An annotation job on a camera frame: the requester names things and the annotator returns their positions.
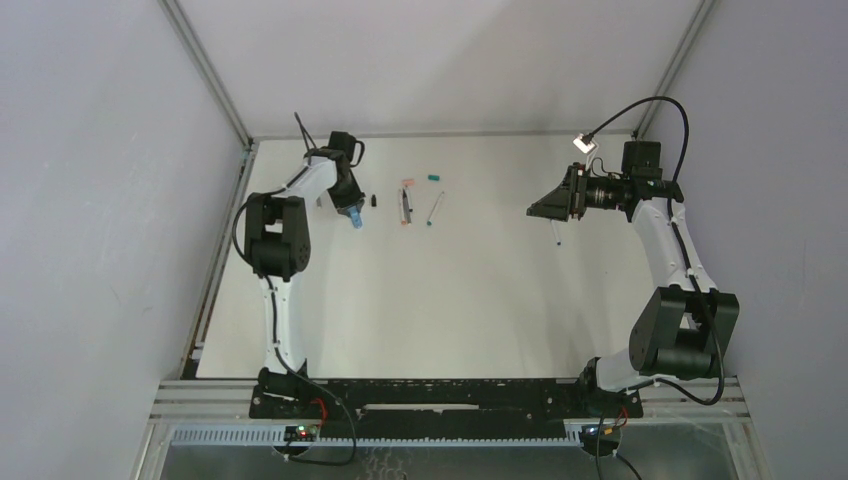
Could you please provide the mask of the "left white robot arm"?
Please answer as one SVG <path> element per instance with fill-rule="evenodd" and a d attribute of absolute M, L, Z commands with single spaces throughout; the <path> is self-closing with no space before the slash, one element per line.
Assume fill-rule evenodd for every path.
<path fill-rule="evenodd" d="M 334 131 L 318 147 L 305 135 L 306 151 L 299 169 L 281 186 L 250 194 L 237 211 L 232 232 L 239 257 L 259 278 L 265 301 L 266 354 L 263 374 L 275 380 L 295 379 L 312 386 L 299 328 L 298 289 L 310 263 L 310 216 L 328 195 L 336 213 L 355 229 L 363 227 L 366 195 L 354 175 L 364 156 L 364 143 L 348 132 Z"/>

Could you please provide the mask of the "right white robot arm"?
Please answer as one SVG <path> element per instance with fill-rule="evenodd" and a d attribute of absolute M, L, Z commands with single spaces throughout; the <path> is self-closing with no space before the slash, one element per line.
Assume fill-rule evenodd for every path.
<path fill-rule="evenodd" d="M 532 203 L 530 217 L 567 222 L 590 209 L 625 214 L 642 242 L 655 289 L 632 327 L 627 347 L 591 360 L 589 385 L 612 393 L 659 383 L 701 405 L 722 397 L 724 353 L 740 305 L 706 272 L 688 232 L 682 191 L 666 180 L 658 142 L 633 140 L 622 167 L 597 176 L 588 164 L 570 165 L 555 189 Z"/>

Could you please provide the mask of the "white pen blue end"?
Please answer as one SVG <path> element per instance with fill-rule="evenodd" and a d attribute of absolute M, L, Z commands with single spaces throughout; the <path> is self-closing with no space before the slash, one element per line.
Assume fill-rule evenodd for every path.
<path fill-rule="evenodd" d="M 553 237 L 554 237 L 554 240 L 555 240 L 555 244 L 557 246 L 562 246 L 562 237 L 561 237 L 561 234 L 559 232 L 559 227 L 557 226 L 557 222 L 555 222 L 554 220 L 550 220 L 550 225 L 551 225 L 552 234 L 553 234 Z"/>

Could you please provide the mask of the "light blue correction tape pen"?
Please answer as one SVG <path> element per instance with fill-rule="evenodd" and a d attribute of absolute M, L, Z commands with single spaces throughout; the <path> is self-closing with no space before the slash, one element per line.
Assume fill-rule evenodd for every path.
<path fill-rule="evenodd" d="M 362 220 L 361 212 L 360 212 L 359 209 L 357 209 L 357 208 L 350 209 L 349 210 L 349 217 L 350 217 L 351 223 L 352 223 L 352 225 L 355 229 L 362 229 L 363 228 L 363 220 Z"/>

